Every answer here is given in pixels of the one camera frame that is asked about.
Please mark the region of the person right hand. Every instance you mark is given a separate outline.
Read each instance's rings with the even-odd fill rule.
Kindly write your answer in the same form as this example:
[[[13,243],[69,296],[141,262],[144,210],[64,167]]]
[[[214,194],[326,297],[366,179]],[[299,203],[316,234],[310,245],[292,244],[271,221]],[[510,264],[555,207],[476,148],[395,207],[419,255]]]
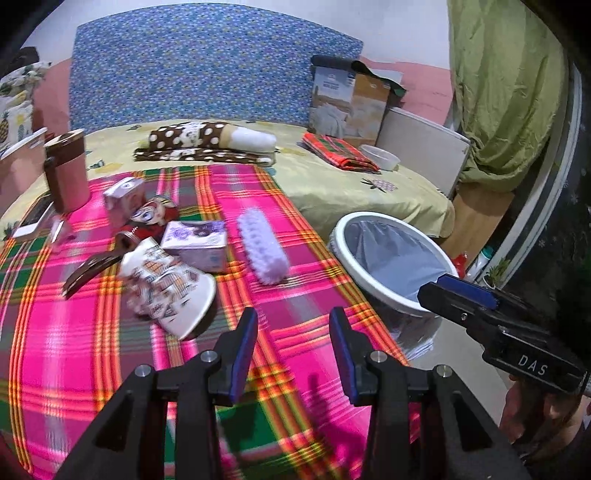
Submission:
[[[510,375],[512,386],[499,428],[520,458],[538,460],[554,455],[577,436],[590,415],[588,396],[546,392],[538,384]]]

